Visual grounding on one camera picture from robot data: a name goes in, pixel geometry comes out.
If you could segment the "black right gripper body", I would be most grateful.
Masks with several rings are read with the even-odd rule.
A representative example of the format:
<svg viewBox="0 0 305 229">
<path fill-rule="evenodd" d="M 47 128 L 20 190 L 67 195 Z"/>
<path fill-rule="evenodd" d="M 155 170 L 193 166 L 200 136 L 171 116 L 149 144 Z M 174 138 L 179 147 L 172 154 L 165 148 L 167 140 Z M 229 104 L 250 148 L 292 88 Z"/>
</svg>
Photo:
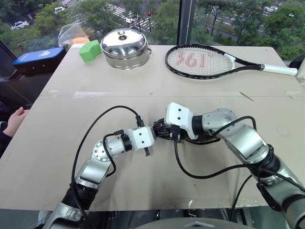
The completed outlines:
<svg viewBox="0 0 305 229">
<path fill-rule="evenodd" d="M 171 129 L 171 124 L 166 123 L 165 118 L 158 119 L 153 123 L 154 131 L 165 131 Z"/>
</svg>

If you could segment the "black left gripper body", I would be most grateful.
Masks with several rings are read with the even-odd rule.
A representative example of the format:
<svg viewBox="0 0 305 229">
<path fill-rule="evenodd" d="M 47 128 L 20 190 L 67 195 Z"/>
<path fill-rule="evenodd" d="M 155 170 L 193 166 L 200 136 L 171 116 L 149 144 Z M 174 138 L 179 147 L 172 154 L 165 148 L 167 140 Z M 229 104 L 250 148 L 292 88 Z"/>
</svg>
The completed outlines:
<svg viewBox="0 0 305 229">
<path fill-rule="evenodd" d="M 172 140 L 173 135 L 170 131 L 167 130 L 154 130 L 154 136 L 156 138 L 161 138 L 165 140 Z"/>
</svg>

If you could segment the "bystander's bare hand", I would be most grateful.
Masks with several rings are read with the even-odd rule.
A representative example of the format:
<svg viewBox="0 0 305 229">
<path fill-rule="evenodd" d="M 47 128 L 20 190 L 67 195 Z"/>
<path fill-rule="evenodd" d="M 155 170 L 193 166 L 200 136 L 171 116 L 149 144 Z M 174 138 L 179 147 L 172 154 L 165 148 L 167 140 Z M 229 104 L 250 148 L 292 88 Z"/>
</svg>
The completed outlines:
<svg viewBox="0 0 305 229">
<path fill-rule="evenodd" d="M 29 110 L 20 107 L 17 109 L 8 119 L 7 127 L 4 129 L 3 133 L 9 137 L 13 137 L 18 128 L 20 127 L 21 123 L 25 119 L 26 115 L 28 114 Z"/>
</svg>

